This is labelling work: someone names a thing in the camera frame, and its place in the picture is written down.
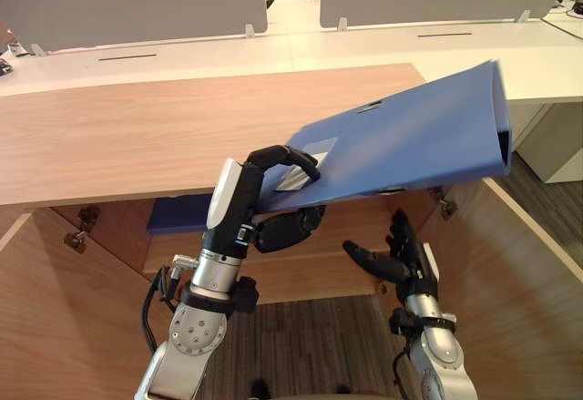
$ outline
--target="blue folder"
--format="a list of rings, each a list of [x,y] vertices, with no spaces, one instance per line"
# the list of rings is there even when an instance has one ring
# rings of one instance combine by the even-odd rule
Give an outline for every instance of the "blue folder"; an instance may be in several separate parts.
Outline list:
[[[281,190],[297,169],[268,170],[259,211],[507,174],[511,143],[498,64],[486,62],[303,127],[288,145],[320,156],[321,178]]]
[[[212,194],[158,198],[146,230],[150,234],[205,231]]]

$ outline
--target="gray floor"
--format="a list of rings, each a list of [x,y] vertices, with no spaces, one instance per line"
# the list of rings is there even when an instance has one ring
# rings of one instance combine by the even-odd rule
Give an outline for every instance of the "gray floor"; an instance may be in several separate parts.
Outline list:
[[[510,175],[496,182],[583,268],[583,181],[545,184],[512,157]]]
[[[391,369],[401,347],[373,296],[262,305],[234,314],[229,329],[197,399],[247,398],[257,377],[273,396],[334,394],[345,384],[401,398]]]

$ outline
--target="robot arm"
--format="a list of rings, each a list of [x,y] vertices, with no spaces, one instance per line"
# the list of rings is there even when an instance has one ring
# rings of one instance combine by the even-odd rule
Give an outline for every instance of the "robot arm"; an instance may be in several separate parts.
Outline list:
[[[425,400],[477,400],[465,372],[464,352],[455,339],[456,318],[437,302],[439,271],[428,243],[420,244],[409,220],[397,211],[386,240],[390,256],[367,251],[351,241],[344,249],[363,269],[396,284],[403,307],[393,311],[391,332],[404,336],[405,351],[421,380]]]
[[[320,223],[323,206],[275,216],[257,227],[252,224],[263,174],[277,164],[297,165],[311,179],[320,178],[312,156],[285,146],[254,151],[242,165],[232,159],[225,162],[210,202],[199,260],[174,258],[166,301],[183,271],[194,270],[194,275],[181,294],[168,340],[158,349],[152,346],[156,350],[135,400],[194,398],[210,355],[225,336],[228,317],[234,311],[252,313],[259,298],[253,279],[236,280],[249,244],[263,252],[286,248],[306,239]],[[145,330],[151,335],[148,327]]]

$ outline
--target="white desk surface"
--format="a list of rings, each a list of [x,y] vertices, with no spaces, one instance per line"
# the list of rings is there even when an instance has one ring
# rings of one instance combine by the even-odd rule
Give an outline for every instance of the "white desk surface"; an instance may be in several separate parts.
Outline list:
[[[250,39],[106,46],[46,57],[5,54],[15,70],[0,79],[0,96],[397,63],[412,63],[430,81],[489,59],[501,64],[509,100],[559,102],[583,96],[583,42],[541,21],[384,26],[338,33],[320,28],[319,9],[319,0],[276,0],[268,10],[268,31]],[[471,34],[427,36],[454,33]],[[151,54],[156,56],[99,61]]]

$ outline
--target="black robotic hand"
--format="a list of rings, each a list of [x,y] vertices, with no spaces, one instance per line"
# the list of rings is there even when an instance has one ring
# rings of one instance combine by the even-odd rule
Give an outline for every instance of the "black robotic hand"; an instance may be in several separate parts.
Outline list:
[[[368,251],[352,241],[345,241],[343,248],[365,271],[395,283],[401,303],[415,293],[427,293],[437,298],[437,278],[424,246],[417,241],[402,210],[394,214],[390,231],[385,238],[390,249],[388,256]]]

